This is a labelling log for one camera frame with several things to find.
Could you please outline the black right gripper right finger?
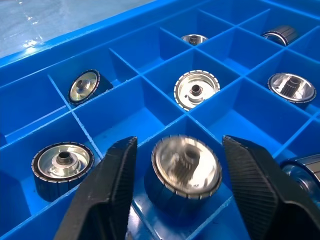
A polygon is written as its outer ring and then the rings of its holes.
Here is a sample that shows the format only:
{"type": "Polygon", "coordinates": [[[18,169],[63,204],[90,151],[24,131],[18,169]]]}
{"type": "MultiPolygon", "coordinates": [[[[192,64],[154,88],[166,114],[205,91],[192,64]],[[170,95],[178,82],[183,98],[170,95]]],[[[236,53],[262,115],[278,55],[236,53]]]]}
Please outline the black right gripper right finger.
{"type": "Polygon", "coordinates": [[[222,140],[235,202],[251,240],[320,240],[320,207],[265,149],[222,140]]]}

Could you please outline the ribbed metal roller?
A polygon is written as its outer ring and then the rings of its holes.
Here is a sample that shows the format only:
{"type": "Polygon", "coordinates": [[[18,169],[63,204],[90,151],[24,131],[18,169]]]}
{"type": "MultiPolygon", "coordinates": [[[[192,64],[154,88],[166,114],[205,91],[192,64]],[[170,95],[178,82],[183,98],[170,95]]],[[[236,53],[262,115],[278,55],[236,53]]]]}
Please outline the ribbed metal roller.
{"type": "Polygon", "coordinates": [[[286,159],[280,167],[320,207],[320,153],[286,159]]]}
{"type": "Polygon", "coordinates": [[[202,44],[203,42],[208,40],[206,36],[201,34],[187,34],[182,36],[181,39],[193,46],[202,44]]]}
{"type": "Polygon", "coordinates": [[[80,184],[94,163],[94,153],[81,143],[58,142],[44,147],[31,162],[38,195],[53,202],[80,184]]]}
{"type": "Polygon", "coordinates": [[[98,70],[88,69],[74,79],[67,93],[67,99],[74,106],[81,105],[113,87],[113,84],[98,70]]]}
{"type": "Polygon", "coordinates": [[[317,96],[315,86],[305,77],[289,72],[279,72],[267,80],[268,89],[295,105],[307,105],[317,96]]]}
{"type": "Polygon", "coordinates": [[[290,25],[280,25],[262,33],[261,36],[286,47],[298,38],[298,32],[290,25]]]}
{"type": "Polygon", "coordinates": [[[188,135],[161,138],[151,151],[144,188],[153,205],[173,219],[191,218],[219,189],[222,167],[213,150],[188,135]]]}
{"type": "Polygon", "coordinates": [[[218,79],[208,71],[192,70],[176,81],[173,89],[175,102],[189,111],[211,98],[221,89],[218,79]]]}

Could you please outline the blue plastic compartment tray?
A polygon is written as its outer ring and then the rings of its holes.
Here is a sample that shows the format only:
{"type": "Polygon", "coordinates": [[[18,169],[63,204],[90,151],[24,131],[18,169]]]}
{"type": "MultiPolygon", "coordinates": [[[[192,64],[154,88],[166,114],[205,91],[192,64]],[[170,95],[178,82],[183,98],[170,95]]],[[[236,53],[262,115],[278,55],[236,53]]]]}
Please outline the blue plastic compartment tray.
{"type": "Polygon", "coordinates": [[[217,194],[183,225],[149,200],[144,175],[162,137],[195,137],[226,166],[225,134],[264,146],[277,160],[320,151],[320,0],[159,0],[0,59],[0,240],[53,240],[75,194],[52,202],[36,190],[31,163],[47,145],[76,142],[100,161],[117,140],[137,136],[133,240],[249,240],[224,178],[217,194]],[[282,46],[261,35],[288,25],[282,46]],[[208,38],[198,45],[181,39],[208,38]],[[113,88],[80,105],[71,84],[94,69],[113,88]],[[186,111],[175,101],[183,74],[213,74],[220,91],[186,111]],[[308,79],[317,95],[306,105],[271,92],[276,73],[308,79]]]}

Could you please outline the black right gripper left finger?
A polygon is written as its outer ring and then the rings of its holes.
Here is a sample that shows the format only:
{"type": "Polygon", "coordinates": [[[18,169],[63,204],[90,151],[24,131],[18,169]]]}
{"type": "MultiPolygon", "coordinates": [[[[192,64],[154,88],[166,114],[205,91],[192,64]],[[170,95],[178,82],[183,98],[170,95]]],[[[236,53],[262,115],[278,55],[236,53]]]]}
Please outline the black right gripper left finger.
{"type": "Polygon", "coordinates": [[[75,191],[54,240],[125,240],[138,138],[116,141],[75,191]]]}

